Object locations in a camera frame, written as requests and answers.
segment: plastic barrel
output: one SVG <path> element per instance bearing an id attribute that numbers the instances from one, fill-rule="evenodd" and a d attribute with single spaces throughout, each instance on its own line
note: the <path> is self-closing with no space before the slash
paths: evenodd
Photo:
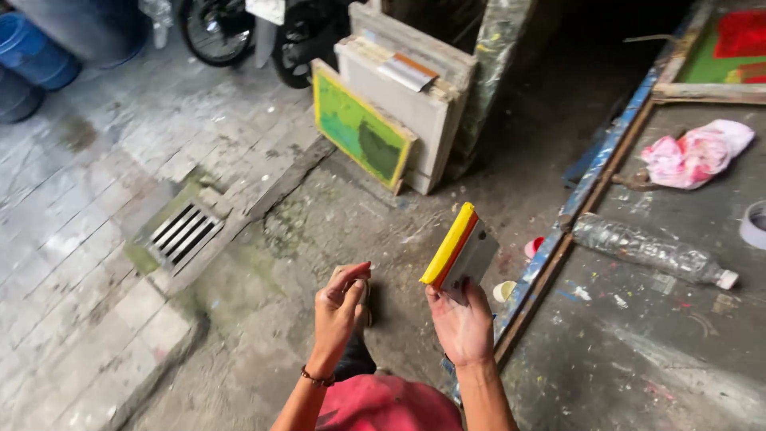
<path id="1" fill-rule="evenodd" d="M 148 19 L 138 0 L 11 0 L 17 10 L 83 63 L 107 69 L 146 42 Z"/>
<path id="2" fill-rule="evenodd" d="M 34 114 L 45 92 L 0 66 L 0 123 L 15 123 Z"/>
<path id="3" fill-rule="evenodd" d="M 23 15 L 0 15 L 0 64 L 46 90 L 58 90 L 80 73 L 80 63 Z"/>

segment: drain grate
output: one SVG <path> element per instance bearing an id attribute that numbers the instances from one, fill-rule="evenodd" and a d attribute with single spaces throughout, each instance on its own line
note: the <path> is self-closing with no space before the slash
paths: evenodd
<path id="1" fill-rule="evenodd" d="M 189 202 L 152 233 L 153 249 L 165 265 L 180 271 L 221 227 L 220 219 Z"/>

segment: left hand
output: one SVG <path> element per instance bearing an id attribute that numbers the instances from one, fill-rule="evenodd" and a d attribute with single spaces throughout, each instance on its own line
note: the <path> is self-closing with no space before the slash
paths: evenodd
<path id="1" fill-rule="evenodd" d="M 370 262 L 339 266 L 324 289 L 316 293 L 314 350 L 306 372 L 316 379 L 328 378 L 340 361 L 354 327 L 354 310 L 364 289 L 354 280 L 370 278 Z"/>

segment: right hand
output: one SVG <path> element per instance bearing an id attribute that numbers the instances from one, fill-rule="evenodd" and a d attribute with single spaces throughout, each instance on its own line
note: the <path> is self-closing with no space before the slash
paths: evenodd
<path id="1" fill-rule="evenodd" d="M 426 286 L 426 297 L 434 328 L 444 353 L 455 367 L 494 361 L 492 311 L 484 290 L 470 279 L 463 283 L 468 305 L 456 303 L 434 286 Z"/>

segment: plastic bag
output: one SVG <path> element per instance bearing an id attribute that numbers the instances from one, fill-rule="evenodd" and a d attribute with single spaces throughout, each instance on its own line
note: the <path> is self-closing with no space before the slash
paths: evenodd
<path id="1" fill-rule="evenodd" d="M 662 137 L 641 151 L 652 183 L 677 189 L 696 189 L 723 171 L 739 155 L 755 132 L 742 123 L 715 120 L 686 132 L 679 140 Z"/>

